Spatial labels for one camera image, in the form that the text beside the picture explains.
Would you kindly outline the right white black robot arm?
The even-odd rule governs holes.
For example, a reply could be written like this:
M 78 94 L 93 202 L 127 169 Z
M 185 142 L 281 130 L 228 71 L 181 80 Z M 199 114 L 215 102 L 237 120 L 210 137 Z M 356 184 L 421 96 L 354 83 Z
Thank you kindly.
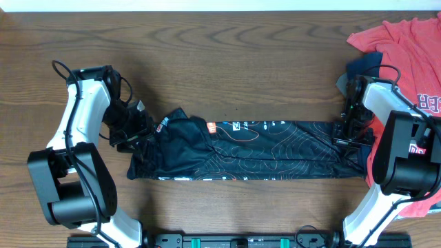
M 440 118 L 407 99 L 396 81 L 356 75 L 345 93 L 342 144 L 356 142 L 351 128 L 364 113 L 384 126 L 372 162 L 373 185 L 342 226 L 350 247 L 369 247 L 401 210 L 440 190 Z

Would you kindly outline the black orange-patterned jersey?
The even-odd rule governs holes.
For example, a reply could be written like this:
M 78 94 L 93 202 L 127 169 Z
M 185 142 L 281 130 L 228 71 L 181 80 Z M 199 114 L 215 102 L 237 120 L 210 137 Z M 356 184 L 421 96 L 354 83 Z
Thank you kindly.
M 181 108 L 131 157 L 131 180 L 292 180 L 367 175 L 370 147 L 338 146 L 332 123 L 207 122 Z

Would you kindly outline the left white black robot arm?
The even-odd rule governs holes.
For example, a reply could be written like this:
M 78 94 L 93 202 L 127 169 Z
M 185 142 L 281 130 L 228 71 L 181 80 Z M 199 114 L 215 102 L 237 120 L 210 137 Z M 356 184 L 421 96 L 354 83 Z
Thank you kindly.
M 140 221 L 119 206 L 116 185 L 98 151 L 101 126 L 118 152 L 136 153 L 154 133 L 142 101 L 121 100 L 125 81 L 111 65 L 70 70 L 59 127 L 27 165 L 50 225 L 88 232 L 108 247 L 149 247 Z

